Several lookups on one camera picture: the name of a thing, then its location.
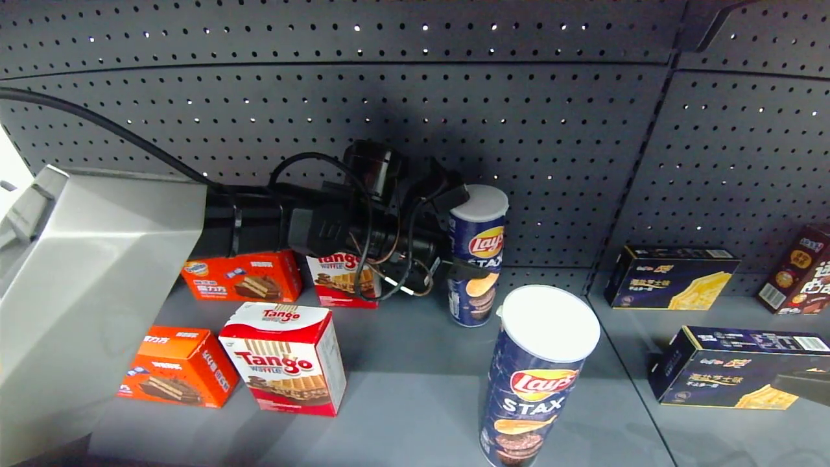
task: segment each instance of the pegboard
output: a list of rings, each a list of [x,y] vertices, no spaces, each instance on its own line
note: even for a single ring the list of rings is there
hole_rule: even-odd
[[[830,3],[743,2],[720,16],[681,69],[830,77]]]
[[[683,2],[0,3],[0,78],[274,62],[665,63]]]
[[[766,273],[830,220],[830,82],[679,71],[605,258],[625,243],[720,245]]]
[[[590,269],[586,268],[503,268],[496,282],[500,290],[513,290],[523,285],[544,284],[584,294]]]
[[[160,67],[44,76],[9,86],[78,103],[194,169],[264,184],[307,150],[354,139],[436,156],[467,183],[510,197],[505,263],[589,268],[608,231],[665,78],[662,66],[512,64]],[[59,111],[2,103],[0,121],[33,171],[44,164],[168,171]],[[285,177],[335,177],[316,161]]]

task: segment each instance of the metal shelf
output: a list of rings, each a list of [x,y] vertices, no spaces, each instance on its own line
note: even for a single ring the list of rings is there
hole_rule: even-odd
[[[219,410],[114,399],[90,455],[184,465],[482,465],[479,410],[498,319],[462,329],[444,298],[334,310],[349,378],[337,418],[259,410],[242,386]],[[299,303],[315,304],[314,292]],[[178,287],[157,323],[218,330],[237,306],[196,302]],[[605,337],[577,384],[538,465],[672,466]]]
[[[775,316],[752,297],[719,297],[708,312],[613,310],[601,275],[588,299],[679,467],[828,465],[830,409],[801,399],[788,410],[661,406],[648,385],[650,354],[683,325],[830,333],[830,314]]]

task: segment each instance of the orange wafer box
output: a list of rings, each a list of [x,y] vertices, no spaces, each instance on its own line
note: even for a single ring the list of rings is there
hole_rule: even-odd
[[[221,407],[239,382],[207,329],[153,326],[118,390],[119,397]]]
[[[200,300],[293,303],[303,289],[290,250],[189,261],[182,277]]]

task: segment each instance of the tango waffle box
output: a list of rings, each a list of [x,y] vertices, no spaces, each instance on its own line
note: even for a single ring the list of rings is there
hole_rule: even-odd
[[[354,275],[359,257],[335,253],[321,258],[307,257],[311,279],[322,307],[377,308],[378,302],[367,302],[354,292]],[[360,273],[360,290],[365,297],[380,294],[380,277],[367,265]]]
[[[810,332],[684,326],[648,374],[665,405],[784,410],[793,375],[830,370],[830,346]]]
[[[221,407],[239,382],[207,329],[153,326],[118,390],[119,397]]]
[[[830,305],[830,224],[801,230],[758,299],[781,315],[816,314]]]
[[[614,308],[708,310],[738,264],[724,249],[626,246],[605,298]]]
[[[245,303],[219,340],[261,409],[337,415],[346,376],[328,308]]]
[[[303,289],[290,250],[190,261],[182,277],[200,300],[292,303]]]

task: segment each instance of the lay's stax can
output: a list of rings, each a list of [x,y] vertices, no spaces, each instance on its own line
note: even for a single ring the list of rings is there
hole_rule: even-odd
[[[495,187],[469,184],[466,188],[470,199],[450,210],[452,255],[490,274],[481,279],[450,279],[450,313],[458,324],[477,327],[490,318],[496,298],[508,203],[507,195]]]
[[[581,299],[547,285],[510,292],[498,314],[481,449],[495,467],[526,467],[597,346],[599,322]]]

